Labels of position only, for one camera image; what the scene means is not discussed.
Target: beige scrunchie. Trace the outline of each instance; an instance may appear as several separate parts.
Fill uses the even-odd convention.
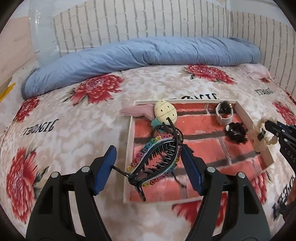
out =
[[[265,136],[261,141],[258,140],[257,136],[259,135],[259,133],[261,133],[262,128],[265,130],[264,124],[267,120],[270,120],[276,123],[275,118],[262,117],[260,120],[254,122],[253,129],[248,131],[249,138],[254,140],[253,147],[254,147],[254,151],[256,152],[261,152],[266,150],[268,145],[274,145],[279,140],[277,136],[273,136],[271,139]]]

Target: box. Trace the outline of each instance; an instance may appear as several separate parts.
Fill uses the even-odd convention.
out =
[[[155,104],[156,101],[158,100],[135,101],[134,105]],[[225,137],[225,127],[218,124],[215,114],[215,107],[224,100],[173,99],[166,101],[175,105],[177,109],[178,119],[175,126],[182,131],[184,143],[194,150],[194,156],[201,157],[207,165],[215,166],[222,173],[229,175],[242,171],[252,179],[274,163],[268,148],[261,153],[256,153],[251,140],[246,144],[238,145]],[[252,129],[253,121],[242,106],[236,100],[228,101],[234,108],[233,121],[243,122],[245,127]],[[137,153],[151,138],[150,122],[145,117],[131,117],[125,167],[130,165],[134,153]],[[147,199],[145,203],[174,204],[201,199],[192,189],[181,161],[178,162],[174,172],[177,173],[178,181],[186,185],[185,190],[182,190],[174,178],[164,178],[153,186],[143,187]],[[129,184],[127,178],[124,179],[123,194],[124,203],[143,203],[135,187]]]

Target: floral bedsheet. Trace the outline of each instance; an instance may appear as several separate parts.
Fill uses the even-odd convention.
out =
[[[263,115],[296,123],[294,100],[270,79],[252,79],[238,67],[206,65],[148,66],[98,76],[22,103],[20,85],[37,64],[29,63],[13,77],[14,89],[0,103],[0,202],[25,236],[34,204],[53,171],[74,173],[117,148],[116,166],[125,165],[130,118],[120,109],[135,100],[235,99],[253,120]],[[263,205],[270,230],[283,224],[278,213],[294,173],[270,146],[275,163],[251,182]],[[183,204],[123,204],[123,176],[112,171],[105,189],[95,197],[112,240],[184,240],[201,201]],[[226,196],[215,233],[221,231]],[[75,196],[70,193],[75,230],[83,235]]]

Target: white brick wall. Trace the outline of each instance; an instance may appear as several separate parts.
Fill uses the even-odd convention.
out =
[[[53,25],[61,56],[137,37],[243,38],[260,47],[260,62],[296,97],[295,31],[271,18],[227,10],[217,1],[89,0],[54,16]]]

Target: silver bolt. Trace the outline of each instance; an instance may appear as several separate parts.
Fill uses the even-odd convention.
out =
[[[214,168],[214,167],[208,167],[207,168],[207,171],[213,173],[213,172],[216,171],[216,168]]]
[[[59,175],[58,172],[53,172],[53,173],[51,174],[51,177],[52,177],[52,178],[56,178],[56,177],[58,177],[58,175]]]
[[[239,176],[240,178],[245,178],[245,177],[246,177],[246,175],[245,175],[243,172],[239,172],[238,176]]]
[[[88,172],[89,170],[90,170],[90,168],[88,166],[81,168],[82,172]]]

